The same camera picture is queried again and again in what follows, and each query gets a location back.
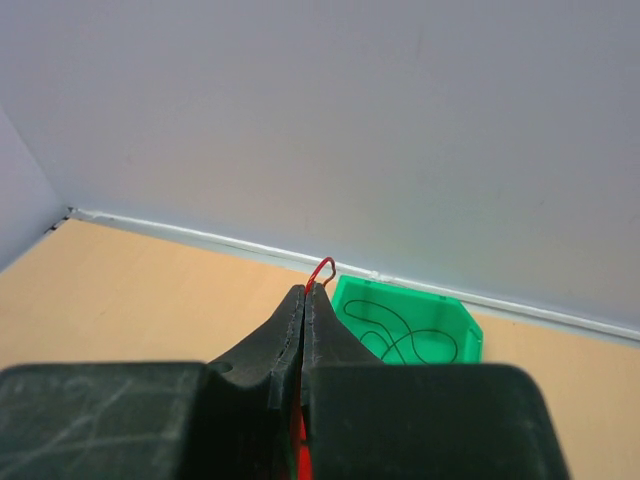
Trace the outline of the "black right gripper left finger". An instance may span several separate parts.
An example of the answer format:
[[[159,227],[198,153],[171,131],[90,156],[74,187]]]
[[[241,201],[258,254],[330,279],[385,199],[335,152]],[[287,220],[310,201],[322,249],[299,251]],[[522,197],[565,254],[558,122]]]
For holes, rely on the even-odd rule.
[[[210,362],[1,373],[5,479],[292,479],[304,289]]]

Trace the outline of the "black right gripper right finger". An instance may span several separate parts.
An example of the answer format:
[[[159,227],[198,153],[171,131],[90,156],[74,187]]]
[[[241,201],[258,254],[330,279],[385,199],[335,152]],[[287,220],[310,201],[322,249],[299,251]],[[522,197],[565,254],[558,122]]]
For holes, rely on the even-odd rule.
[[[305,290],[302,412],[316,479],[566,479],[543,395],[507,364],[389,365]]]

